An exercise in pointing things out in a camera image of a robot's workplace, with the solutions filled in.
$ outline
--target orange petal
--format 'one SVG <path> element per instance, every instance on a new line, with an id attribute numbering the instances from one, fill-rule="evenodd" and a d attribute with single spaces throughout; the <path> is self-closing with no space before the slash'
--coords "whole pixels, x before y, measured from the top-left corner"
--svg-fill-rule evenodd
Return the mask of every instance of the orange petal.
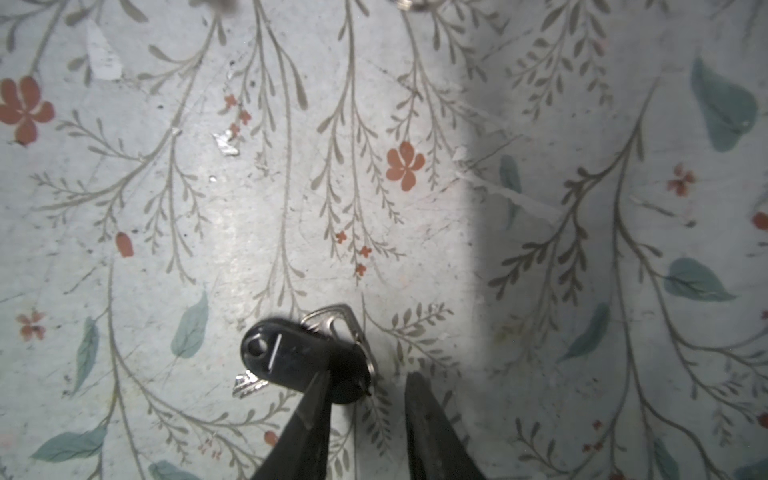
<path id="1" fill-rule="evenodd" d="M 413 162 L 413 166 L 411 167 L 411 170 L 413 171 L 421 170 L 423 166 L 424 166 L 424 155 L 422 154 L 416 155 L 416 161 Z"/>
<path id="2" fill-rule="evenodd" d="M 407 192 L 408 190 L 411 190 L 414 185 L 416 185 L 416 175 L 408 170 L 406 171 L 406 175 L 402 178 L 402 183 L 400 184 L 402 191 Z"/>
<path id="3" fill-rule="evenodd" d="M 406 171 L 402 168 L 390 168 L 386 171 L 386 177 L 389 178 L 391 181 L 396 182 L 402 178 L 402 175 Z"/>
<path id="4" fill-rule="evenodd" d="M 53 116 L 53 104 L 50 101 L 45 101 L 43 102 L 43 106 L 40 107 L 40 111 L 32 115 L 32 120 L 44 124 L 45 122 L 53 120 Z"/>
<path id="5" fill-rule="evenodd" d="M 0 84 L 0 95 L 5 104 L 10 108 L 19 111 L 22 109 L 22 103 L 18 100 L 18 94 L 16 93 L 16 82 L 10 78 L 4 79 L 2 84 Z"/>
<path id="6" fill-rule="evenodd" d="M 409 166 L 413 161 L 413 145 L 411 145 L 411 142 L 404 141 L 400 144 L 400 155 L 406 161 L 406 166 Z"/>
<path id="7" fill-rule="evenodd" d="M 22 329 L 19 330 L 25 342 L 28 342 L 32 338 L 32 331 L 32 327 L 29 325 L 24 325 Z"/>
<path id="8" fill-rule="evenodd" d="M 16 141 L 22 145 L 29 145 L 37 139 L 38 128 L 30 117 L 26 117 L 16 128 Z"/>
<path id="9" fill-rule="evenodd" d="M 268 430 L 267 432 L 264 432 L 264 442 L 270 447 L 274 447 L 275 445 L 277 445 L 278 440 L 280 440 L 280 437 L 278 437 L 277 434 L 272 430 Z"/>
<path id="10" fill-rule="evenodd" d="M 24 98 L 26 111 L 30 111 L 32 108 L 37 107 L 40 102 L 40 87 L 38 86 L 38 82 L 32 77 L 24 77 L 18 85 L 22 89 L 22 98 Z"/>
<path id="11" fill-rule="evenodd" d="M 402 162 L 400 161 L 400 156 L 397 154 L 397 150 L 394 148 L 391 148 L 386 153 L 386 161 L 389 163 L 389 166 L 392 168 L 402 168 Z"/>
<path id="12" fill-rule="evenodd" d="M 10 108 L 8 105 L 0 105 L 0 121 L 6 125 L 16 125 L 22 120 L 22 113 Z"/>
<path id="13" fill-rule="evenodd" d="M 761 230 L 768 231 L 768 215 L 763 212 L 757 212 L 755 216 L 752 217 L 752 224 Z"/>
<path id="14" fill-rule="evenodd" d="M 118 233 L 114 238 L 114 244 L 118 246 L 118 252 L 120 252 L 123 258 L 134 255 L 134 245 L 131 243 L 131 238 L 125 233 Z"/>

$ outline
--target key fob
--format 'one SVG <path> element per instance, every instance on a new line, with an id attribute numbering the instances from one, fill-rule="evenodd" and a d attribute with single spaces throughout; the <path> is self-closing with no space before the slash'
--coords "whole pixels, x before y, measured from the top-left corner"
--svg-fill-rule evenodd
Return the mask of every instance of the key fob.
<path id="1" fill-rule="evenodd" d="M 259 379 L 299 392 L 306 391 L 317 373 L 330 371 L 333 403 L 353 403 L 371 385 L 359 345 L 310 332 L 287 319 L 270 318 L 251 327 L 240 344 L 240 356 Z"/>

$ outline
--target floral patterned surface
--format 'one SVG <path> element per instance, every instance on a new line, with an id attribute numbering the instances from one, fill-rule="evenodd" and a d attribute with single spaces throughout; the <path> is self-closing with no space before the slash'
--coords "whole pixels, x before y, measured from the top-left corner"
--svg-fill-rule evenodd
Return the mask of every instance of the floral patterned surface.
<path id="1" fill-rule="evenodd" d="M 0 478 L 249 478 L 243 329 L 339 302 L 328 478 L 407 478 L 412 370 L 489 478 L 768 478 L 767 15 L 4 2 Z"/>

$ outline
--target teal leaf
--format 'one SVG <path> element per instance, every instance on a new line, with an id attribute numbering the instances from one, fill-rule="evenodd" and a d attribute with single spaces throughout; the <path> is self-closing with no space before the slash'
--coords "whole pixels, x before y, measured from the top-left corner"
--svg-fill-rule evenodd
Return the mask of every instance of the teal leaf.
<path id="1" fill-rule="evenodd" d="M 149 474 L 152 475 L 154 480 L 200 480 L 200 477 L 197 475 L 179 470 L 165 460 L 150 465 Z"/>
<path id="2" fill-rule="evenodd" d="M 502 155 L 502 164 L 498 168 L 498 175 L 503 187 L 514 190 L 519 194 L 522 193 L 522 185 L 520 184 L 518 165 L 514 158 L 510 157 L 509 155 Z M 510 200 L 508 200 L 508 202 L 509 214 L 507 216 L 507 226 L 504 228 L 504 230 L 509 230 L 509 228 L 512 226 L 512 222 L 515 221 L 515 217 L 518 215 L 520 210 L 519 205 L 513 204 Z"/>
<path id="3" fill-rule="evenodd" d="M 765 480 L 768 478 L 768 458 L 752 465 L 737 468 L 733 477 L 736 480 Z"/>
<path id="4" fill-rule="evenodd" d="M 690 86 L 716 151 L 731 150 L 742 135 L 752 130 L 757 101 L 745 88 L 712 71 L 701 58 L 694 60 Z"/>
<path id="5" fill-rule="evenodd" d="M 98 454 L 107 436 L 107 426 L 100 425 L 90 432 L 65 432 L 42 444 L 32 458 L 59 463 L 72 458 L 87 458 Z"/>
<path id="6" fill-rule="evenodd" d="M 85 319 L 83 331 L 83 340 L 78 347 L 78 375 L 74 381 L 72 393 L 77 392 L 83 385 L 83 382 L 91 373 L 96 362 L 96 352 L 98 351 L 98 328 L 96 320 L 88 317 Z"/>
<path id="7" fill-rule="evenodd" d="M 608 309 L 608 305 L 606 303 L 599 303 L 594 309 L 587 329 L 574 340 L 565 355 L 558 360 L 558 363 L 577 356 L 587 355 L 596 349 L 608 330 L 610 318 L 611 312 Z"/>
<path id="8" fill-rule="evenodd" d="M 727 302 L 736 298 L 725 290 L 715 272 L 688 257 L 678 258 L 670 265 L 664 279 L 667 293 L 700 302 Z"/>
<path id="9" fill-rule="evenodd" d="M 170 342 L 171 352 L 183 359 L 191 358 L 203 345 L 207 323 L 208 297 L 203 291 L 200 301 L 189 307 L 181 316 L 179 328 Z"/>
<path id="10" fill-rule="evenodd" d="M 654 440 L 654 460 L 664 480 L 680 480 L 680 467 L 660 439 Z"/>

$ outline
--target white tape piece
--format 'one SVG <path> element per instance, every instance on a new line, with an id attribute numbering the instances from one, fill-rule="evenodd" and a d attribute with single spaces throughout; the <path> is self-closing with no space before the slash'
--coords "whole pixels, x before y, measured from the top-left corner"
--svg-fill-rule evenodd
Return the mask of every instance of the white tape piece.
<path id="1" fill-rule="evenodd" d="M 237 150 L 237 147 L 230 145 L 230 140 L 232 140 L 232 136 L 233 136 L 232 130 L 226 129 L 222 134 L 211 134 L 211 135 L 214 137 L 214 140 L 216 141 L 216 146 L 219 148 L 219 151 L 225 157 L 236 157 L 237 155 L 240 155 L 240 151 Z"/>
<path id="2" fill-rule="evenodd" d="M 545 205 L 542 202 L 536 201 L 530 197 L 526 197 L 523 194 L 519 194 L 514 190 L 501 187 L 496 184 L 492 184 L 489 181 L 483 180 L 474 174 L 464 174 L 456 172 L 456 177 L 468 181 L 471 184 L 475 184 L 478 187 L 484 187 L 490 194 L 501 195 L 504 198 L 508 198 L 513 204 L 518 205 L 520 208 L 528 212 L 536 218 L 541 218 L 550 225 L 557 225 L 558 221 L 562 217 L 563 213 L 556 208 Z"/>
<path id="3" fill-rule="evenodd" d="M 96 22 L 88 18 L 85 21 L 85 50 L 88 52 L 88 64 L 97 80 L 120 80 L 123 76 L 123 63 L 118 53 L 109 45 L 104 32 Z"/>

